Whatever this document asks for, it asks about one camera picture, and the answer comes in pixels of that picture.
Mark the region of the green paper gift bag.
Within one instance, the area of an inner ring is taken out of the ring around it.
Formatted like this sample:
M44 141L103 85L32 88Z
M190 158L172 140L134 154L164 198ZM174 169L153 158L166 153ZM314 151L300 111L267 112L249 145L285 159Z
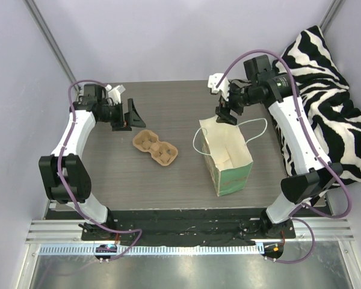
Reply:
M257 118L242 122L247 124L257 121L262 121L264 128L249 139L244 138L239 125L218 123L216 116L199 121L193 148L203 155L218 197L244 189L253 165L248 143L265 133L268 121Z

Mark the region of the brown cardboard cup carrier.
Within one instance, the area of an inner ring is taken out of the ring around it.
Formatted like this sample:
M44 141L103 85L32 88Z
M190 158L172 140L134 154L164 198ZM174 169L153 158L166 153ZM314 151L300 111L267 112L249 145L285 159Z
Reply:
M161 166L169 166L178 156L178 149L172 144L161 141L157 134L149 129L140 131L132 140L139 151L149 153Z

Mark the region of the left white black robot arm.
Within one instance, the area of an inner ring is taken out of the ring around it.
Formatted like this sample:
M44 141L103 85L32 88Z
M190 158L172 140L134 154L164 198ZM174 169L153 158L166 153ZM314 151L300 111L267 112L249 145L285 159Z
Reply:
M69 96L69 120L56 148L39 159L39 170L49 200L73 208L84 220L83 229L110 240L119 233L111 210L92 192L90 175L82 162L88 137L99 122L109 123L112 131L144 128L133 99L124 111L123 85L82 80L76 96Z

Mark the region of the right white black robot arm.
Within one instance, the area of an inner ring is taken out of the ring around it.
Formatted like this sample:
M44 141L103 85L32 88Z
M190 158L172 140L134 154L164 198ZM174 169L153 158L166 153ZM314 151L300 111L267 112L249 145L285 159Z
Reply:
M260 231L277 238L289 218L302 205L309 204L329 189L343 172L340 163L331 162L322 150L304 112L298 87L287 73L278 74L267 55L244 62L246 81L229 81L224 73L208 78L208 88L219 95L215 109L219 123L235 125L244 107L263 104L280 128L291 153L295 174L280 182L281 194L260 216Z

